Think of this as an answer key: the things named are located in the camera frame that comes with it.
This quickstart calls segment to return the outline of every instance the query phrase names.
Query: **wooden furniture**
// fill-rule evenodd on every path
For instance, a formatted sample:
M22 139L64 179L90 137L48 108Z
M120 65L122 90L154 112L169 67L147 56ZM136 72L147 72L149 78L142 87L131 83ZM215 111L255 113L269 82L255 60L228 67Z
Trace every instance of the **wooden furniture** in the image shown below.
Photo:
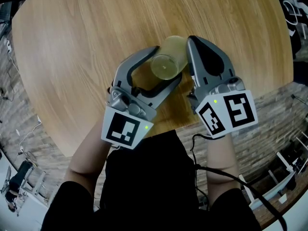
M198 35L230 57L254 97L293 80L291 44L278 0L26 0L13 19L23 84L47 133L72 156L99 117L120 62L171 35ZM135 71L146 89L149 65ZM149 135L193 124L188 70L158 108Z

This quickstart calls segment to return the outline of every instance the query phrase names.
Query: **wall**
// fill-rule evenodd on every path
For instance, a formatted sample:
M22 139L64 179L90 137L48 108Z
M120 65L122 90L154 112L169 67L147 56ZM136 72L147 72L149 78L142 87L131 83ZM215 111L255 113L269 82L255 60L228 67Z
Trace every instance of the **wall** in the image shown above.
M9 161L2 153L0 160L0 189L3 186ZM16 170L11 166L11 177L16 174ZM0 194L0 229L7 231L39 231L48 208L37 199L28 197L22 206L19 216L11 212L3 195Z
M283 216L288 231L307 231L308 230L308 191L289 209ZM282 230L280 222L276 221L268 226L264 231Z

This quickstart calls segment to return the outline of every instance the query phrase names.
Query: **wooden table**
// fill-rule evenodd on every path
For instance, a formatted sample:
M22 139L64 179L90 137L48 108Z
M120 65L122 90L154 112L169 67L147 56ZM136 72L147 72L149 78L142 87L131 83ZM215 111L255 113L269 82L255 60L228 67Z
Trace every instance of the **wooden table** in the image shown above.
M47 133L72 156L104 113L119 63L171 35L198 35L232 60L254 97L293 81L291 44L278 0L27 0L13 19L23 84ZM134 81L157 79L145 65ZM158 108L150 135L199 121L188 70Z

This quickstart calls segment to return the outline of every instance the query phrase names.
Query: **black sleeve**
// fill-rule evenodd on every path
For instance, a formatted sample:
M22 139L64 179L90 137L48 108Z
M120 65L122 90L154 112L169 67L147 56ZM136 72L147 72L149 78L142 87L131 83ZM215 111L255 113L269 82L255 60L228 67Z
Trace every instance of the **black sleeve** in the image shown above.
M59 188L41 230L90 230L92 217L90 193L80 184L67 181Z
M240 189L231 189L214 202L210 221L213 230L261 230Z

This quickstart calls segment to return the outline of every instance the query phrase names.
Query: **translucent yellow cup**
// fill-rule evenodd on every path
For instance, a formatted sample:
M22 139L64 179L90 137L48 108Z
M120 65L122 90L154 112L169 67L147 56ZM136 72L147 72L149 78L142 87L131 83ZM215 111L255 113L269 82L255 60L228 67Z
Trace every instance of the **translucent yellow cup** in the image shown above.
M187 65L186 38L170 36L152 58L151 70L160 79L172 79Z

